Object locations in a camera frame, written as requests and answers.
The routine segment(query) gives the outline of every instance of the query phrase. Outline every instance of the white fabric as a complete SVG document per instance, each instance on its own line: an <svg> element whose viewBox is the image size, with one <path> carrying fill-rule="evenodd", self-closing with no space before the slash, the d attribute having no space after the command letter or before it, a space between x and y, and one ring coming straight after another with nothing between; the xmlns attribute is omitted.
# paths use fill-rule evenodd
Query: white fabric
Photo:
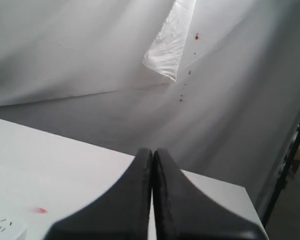
<svg viewBox="0 0 300 240"><path fill-rule="evenodd" d="M196 0L176 0L161 31L156 36L142 63L157 73L177 79L181 56Z"/></svg>
<svg viewBox="0 0 300 240"><path fill-rule="evenodd" d="M156 84L138 74L173 3L0 0L0 105Z"/></svg>

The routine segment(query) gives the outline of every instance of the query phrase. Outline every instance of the white curtain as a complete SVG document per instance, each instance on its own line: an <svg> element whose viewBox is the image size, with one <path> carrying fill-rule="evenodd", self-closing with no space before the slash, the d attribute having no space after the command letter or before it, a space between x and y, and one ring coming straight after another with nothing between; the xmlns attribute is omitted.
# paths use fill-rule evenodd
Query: white curtain
<svg viewBox="0 0 300 240"><path fill-rule="evenodd" d="M99 94L1 106L0 118L128 154L168 148L180 167L246 187L262 211L300 119L300 0L197 0L177 80L168 84L158 84L161 76L142 59L174 1L97 1L107 11L92 2L50 1L49 20L36 14L26 29L11 30L22 39L0 35L0 105L79 95L77 89ZM77 7L62 20L70 3ZM13 14L9 8L1 6L0 19ZM115 34L133 23L132 37ZM39 28L64 32L42 43L41 34L27 32ZM60 81L42 88L44 76Z"/></svg>

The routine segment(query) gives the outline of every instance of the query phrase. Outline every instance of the red stain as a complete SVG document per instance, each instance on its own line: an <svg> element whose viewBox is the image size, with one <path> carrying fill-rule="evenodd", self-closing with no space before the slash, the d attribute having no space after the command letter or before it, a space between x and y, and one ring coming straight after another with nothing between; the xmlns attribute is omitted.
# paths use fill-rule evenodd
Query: red stain
<svg viewBox="0 0 300 240"><path fill-rule="evenodd" d="M42 208L42 207L35 207L35 208L33 209L33 212L34 212L34 213L37 213L37 214L46 214L48 211L45 210L45 209Z"/></svg>

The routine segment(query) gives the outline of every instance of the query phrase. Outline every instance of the electrical socket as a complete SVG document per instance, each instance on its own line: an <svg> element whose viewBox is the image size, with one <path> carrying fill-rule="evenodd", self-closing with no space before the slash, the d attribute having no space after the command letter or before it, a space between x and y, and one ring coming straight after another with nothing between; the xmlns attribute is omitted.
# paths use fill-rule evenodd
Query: electrical socket
<svg viewBox="0 0 300 240"><path fill-rule="evenodd" d="M27 225L18 218L0 212L0 240L25 240Z"/></svg>

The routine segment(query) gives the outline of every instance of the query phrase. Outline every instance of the red droplet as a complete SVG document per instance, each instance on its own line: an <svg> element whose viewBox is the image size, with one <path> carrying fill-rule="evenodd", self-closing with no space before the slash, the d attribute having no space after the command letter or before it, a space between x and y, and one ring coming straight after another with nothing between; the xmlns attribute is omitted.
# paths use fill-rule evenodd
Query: red droplet
<svg viewBox="0 0 300 240"><path fill-rule="evenodd" d="M33 211L37 214L46 214L48 212L47 210L45 210L42 207L36 207Z"/></svg>

